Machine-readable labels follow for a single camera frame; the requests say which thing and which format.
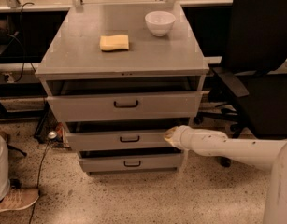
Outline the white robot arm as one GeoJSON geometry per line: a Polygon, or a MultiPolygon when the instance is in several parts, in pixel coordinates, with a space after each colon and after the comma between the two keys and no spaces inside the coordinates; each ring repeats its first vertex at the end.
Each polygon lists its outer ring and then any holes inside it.
{"type": "Polygon", "coordinates": [[[181,150],[225,157],[270,171],[263,224],[287,224],[287,139],[234,139],[223,132],[185,125],[167,130],[164,139],[181,150]]]}

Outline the white and yellow gripper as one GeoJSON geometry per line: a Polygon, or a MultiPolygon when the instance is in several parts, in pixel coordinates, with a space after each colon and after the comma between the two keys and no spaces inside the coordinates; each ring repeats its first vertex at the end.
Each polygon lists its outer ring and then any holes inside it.
{"type": "Polygon", "coordinates": [[[164,134],[164,140],[168,142],[172,147],[176,147],[181,150],[190,150],[185,146],[185,142],[181,140],[183,133],[189,129],[188,126],[175,126],[168,129],[164,134]]]}

